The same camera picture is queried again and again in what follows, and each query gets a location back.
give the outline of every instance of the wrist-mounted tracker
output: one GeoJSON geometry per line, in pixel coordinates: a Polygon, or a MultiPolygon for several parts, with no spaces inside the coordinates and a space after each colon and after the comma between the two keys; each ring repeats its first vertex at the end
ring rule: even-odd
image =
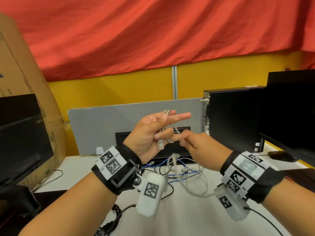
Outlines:
{"type": "Polygon", "coordinates": [[[270,166],[259,155],[234,151],[221,167],[221,181],[239,197],[250,198],[260,204],[284,177],[270,166]]]}
{"type": "Polygon", "coordinates": [[[143,166],[140,158],[126,145],[109,148],[92,167],[93,173],[114,194],[134,189],[133,178],[143,166]]]}

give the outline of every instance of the screw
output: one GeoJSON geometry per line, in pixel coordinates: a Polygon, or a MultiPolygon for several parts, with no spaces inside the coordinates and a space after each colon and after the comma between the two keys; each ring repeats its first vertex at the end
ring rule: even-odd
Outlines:
{"type": "Polygon", "coordinates": [[[140,185],[141,179],[139,177],[134,178],[134,185],[140,185]]]}

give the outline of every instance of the forearm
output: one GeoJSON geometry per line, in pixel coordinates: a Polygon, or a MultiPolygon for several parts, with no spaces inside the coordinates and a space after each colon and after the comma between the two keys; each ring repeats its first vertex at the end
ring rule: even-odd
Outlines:
{"type": "Polygon", "coordinates": [[[91,236],[117,196],[91,172],[36,216],[20,236],[91,236]]]}
{"type": "Polygon", "coordinates": [[[293,236],[314,235],[313,192],[284,179],[271,189],[262,204],[293,236]]]}

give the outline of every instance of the monitor screen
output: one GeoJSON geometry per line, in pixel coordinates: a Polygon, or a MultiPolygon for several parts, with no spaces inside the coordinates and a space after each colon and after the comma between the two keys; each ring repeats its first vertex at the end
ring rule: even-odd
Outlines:
{"type": "Polygon", "coordinates": [[[315,166],[315,70],[270,72],[260,133],[315,166]]]}

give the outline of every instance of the white desk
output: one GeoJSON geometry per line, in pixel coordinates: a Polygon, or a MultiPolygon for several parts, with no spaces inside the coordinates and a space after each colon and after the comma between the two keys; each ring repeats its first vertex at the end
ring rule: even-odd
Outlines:
{"type": "MultiPolygon", "coordinates": [[[[264,152],[272,150],[274,150],[273,147],[266,145],[264,152]]],[[[42,187],[37,192],[69,189],[91,171],[91,167],[95,164],[96,159],[97,156],[66,157],[58,168],[63,170],[64,175],[56,181],[42,187]]],[[[300,163],[283,163],[283,167],[282,163],[283,162],[276,161],[275,165],[281,170],[304,168],[300,163]]],[[[203,173],[208,179],[210,190],[213,190],[220,184],[222,176],[219,172],[204,169],[203,173]]],[[[43,183],[58,177],[60,174],[61,172],[59,171],[53,172],[43,183]]],[[[135,208],[130,208],[123,213],[116,230],[111,235],[279,235],[272,225],[254,212],[250,212],[245,220],[234,222],[227,215],[215,196],[207,199],[193,197],[189,195],[178,182],[174,182],[172,185],[174,186],[174,193],[161,201],[154,221],[138,214],[135,208]]],[[[204,189],[205,187],[203,181],[198,179],[198,177],[191,178],[189,180],[189,186],[196,191],[204,189]]],[[[164,193],[163,196],[169,194],[171,190],[169,186],[167,193],[164,193]]],[[[116,203],[121,209],[124,209],[128,205],[136,204],[138,197],[139,193],[136,190],[125,191],[118,197],[116,203]]],[[[251,208],[262,213],[273,222],[283,235],[290,235],[262,205],[258,205],[252,200],[249,200],[248,204],[251,208]]],[[[113,220],[115,217],[116,213],[109,212],[104,223],[113,220]]]]}

